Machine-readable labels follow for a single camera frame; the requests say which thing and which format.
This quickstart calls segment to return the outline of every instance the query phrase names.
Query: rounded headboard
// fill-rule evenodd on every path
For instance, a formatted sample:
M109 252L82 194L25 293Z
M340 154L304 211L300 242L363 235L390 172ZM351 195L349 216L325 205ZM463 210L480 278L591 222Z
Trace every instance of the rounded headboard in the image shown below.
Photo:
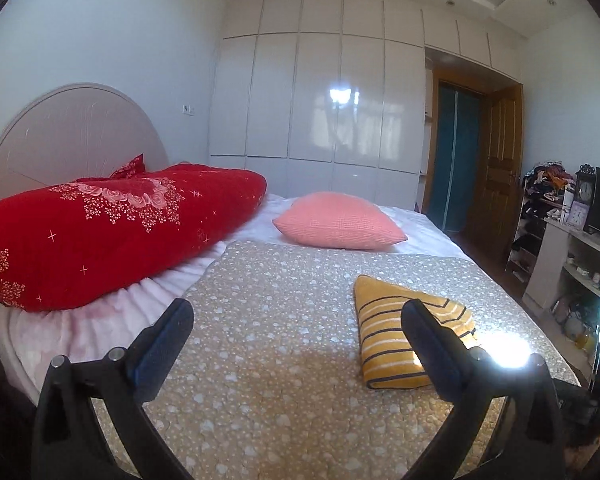
M2 134L0 199L85 176L109 176L140 153L148 171L168 164L142 108L107 86L62 86L30 103Z

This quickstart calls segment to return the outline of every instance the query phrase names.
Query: black clock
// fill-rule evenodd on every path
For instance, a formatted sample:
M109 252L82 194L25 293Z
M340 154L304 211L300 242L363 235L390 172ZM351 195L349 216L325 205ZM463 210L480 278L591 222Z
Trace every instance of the black clock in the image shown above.
M574 200L585 205L591 205L593 202L593 192L596 185L596 170L589 164L580 167L576 173L576 191Z

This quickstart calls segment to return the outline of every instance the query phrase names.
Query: cushion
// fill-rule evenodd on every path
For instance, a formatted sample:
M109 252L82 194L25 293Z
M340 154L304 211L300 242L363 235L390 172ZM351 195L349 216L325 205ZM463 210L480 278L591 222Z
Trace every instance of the cushion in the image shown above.
M364 275L356 279L353 291L360 327L362 375L369 388L416 388L430 384L400 325L402 306L409 300L420 300L467 348L478 344L471 311L457 301Z
M111 173L109 178L129 178L135 174L144 173L146 168L144 167L144 153L132 158L124 166L118 168L116 171Z
M293 241L314 247L382 250L407 239L378 206L329 191L298 198L273 224Z
M251 171L178 164L0 200L0 302L75 308L154 276L246 222L265 190Z

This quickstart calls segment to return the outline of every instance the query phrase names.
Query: pink pillow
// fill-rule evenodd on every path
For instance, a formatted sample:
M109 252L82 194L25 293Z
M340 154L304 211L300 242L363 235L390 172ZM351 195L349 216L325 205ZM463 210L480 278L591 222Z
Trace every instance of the pink pillow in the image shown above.
M407 239L378 206L329 191L299 198L273 225L293 241L315 247L381 250Z

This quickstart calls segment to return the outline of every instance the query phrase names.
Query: yellow striped cushion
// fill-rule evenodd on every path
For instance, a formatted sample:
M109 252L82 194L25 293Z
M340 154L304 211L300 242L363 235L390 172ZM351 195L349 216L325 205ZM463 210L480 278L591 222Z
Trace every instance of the yellow striped cushion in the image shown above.
M409 300L420 300L467 348L478 344L471 311L461 303L365 275L358 276L353 291L360 327L362 374L369 388L417 388L430 384L400 326L402 306Z

